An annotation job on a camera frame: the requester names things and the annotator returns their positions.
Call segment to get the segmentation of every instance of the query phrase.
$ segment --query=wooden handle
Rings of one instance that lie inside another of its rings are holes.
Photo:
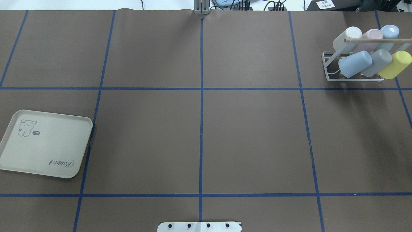
[[[354,39],[345,38],[345,43],[412,43],[412,39]]]

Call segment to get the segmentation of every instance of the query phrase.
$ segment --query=white label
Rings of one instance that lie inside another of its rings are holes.
[[[329,9],[329,8],[335,7],[332,0],[320,1],[320,2],[316,2],[316,4],[318,4],[319,9]]]

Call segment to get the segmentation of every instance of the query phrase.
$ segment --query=cartoon animal drawing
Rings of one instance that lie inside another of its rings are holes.
[[[30,120],[21,120],[20,124],[20,129],[19,129],[19,136],[24,136],[27,137],[30,135],[31,130],[34,128],[34,125],[36,124],[36,121],[30,121]]]

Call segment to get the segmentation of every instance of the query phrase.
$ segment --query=yellow cup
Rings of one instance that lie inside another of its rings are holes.
[[[405,51],[398,51],[392,55],[392,62],[378,73],[385,79],[394,79],[411,63],[412,56],[409,53]]]

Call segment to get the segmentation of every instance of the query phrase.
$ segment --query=gray cup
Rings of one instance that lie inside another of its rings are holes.
[[[338,62],[342,74],[350,78],[358,72],[367,69],[372,65],[372,57],[367,51],[360,51],[348,57],[342,58]]]
[[[372,77],[392,62],[392,55],[385,49],[379,49],[371,54],[372,65],[361,71],[364,76]]]

